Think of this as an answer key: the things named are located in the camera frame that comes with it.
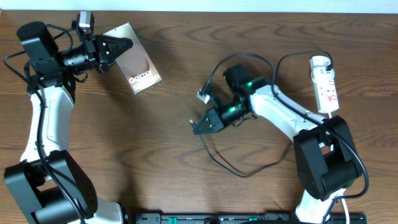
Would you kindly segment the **rose gold Galaxy smartphone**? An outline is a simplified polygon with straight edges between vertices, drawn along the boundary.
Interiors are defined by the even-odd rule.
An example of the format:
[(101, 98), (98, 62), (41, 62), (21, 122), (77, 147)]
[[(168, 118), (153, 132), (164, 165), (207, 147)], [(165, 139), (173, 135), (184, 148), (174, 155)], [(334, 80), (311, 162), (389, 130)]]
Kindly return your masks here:
[(118, 57), (116, 63), (135, 95), (162, 81), (161, 74), (129, 22), (104, 34), (110, 37), (125, 37), (132, 40), (133, 46)]

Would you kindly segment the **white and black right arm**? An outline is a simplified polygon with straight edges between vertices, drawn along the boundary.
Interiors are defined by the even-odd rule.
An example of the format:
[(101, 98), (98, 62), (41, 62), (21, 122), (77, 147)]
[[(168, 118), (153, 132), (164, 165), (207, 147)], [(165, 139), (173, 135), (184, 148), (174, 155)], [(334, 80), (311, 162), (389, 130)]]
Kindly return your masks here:
[(270, 121), (294, 145), (304, 187), (295, 216), (302, 223), (330, 222), (334, 204), (347, 198), (345, 190), (357, 178), (368, 177), (346, 121), (306, 110), (266, 78), (253, 78), (241, 64), (227, 69), (223, 76), (233, 100), (226, 105), (215, 102), (198, 123), (191, 123), (193, 133), (218, 133), (248, 113)]

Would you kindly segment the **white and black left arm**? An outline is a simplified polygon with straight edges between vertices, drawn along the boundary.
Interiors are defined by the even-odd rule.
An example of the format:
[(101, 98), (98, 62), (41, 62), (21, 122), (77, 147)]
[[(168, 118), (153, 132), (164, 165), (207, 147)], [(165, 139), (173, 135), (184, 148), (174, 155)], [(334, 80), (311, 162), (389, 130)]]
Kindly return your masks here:
[(94, 35), (92, 22), (80, 26), (73, 21), (80, 45), (61, 51), (51, 28), (35, 21), (17, 30), (29, 56), (20, 78), (27, 84), (33, 115), (20, 162), (4, 172), (6, 186), (29, 223), (135, 223), (120, 203), (97, 196), (69, 152), (76, 84), (87, 80), (89, 70), (107, 72), (133, 42)]

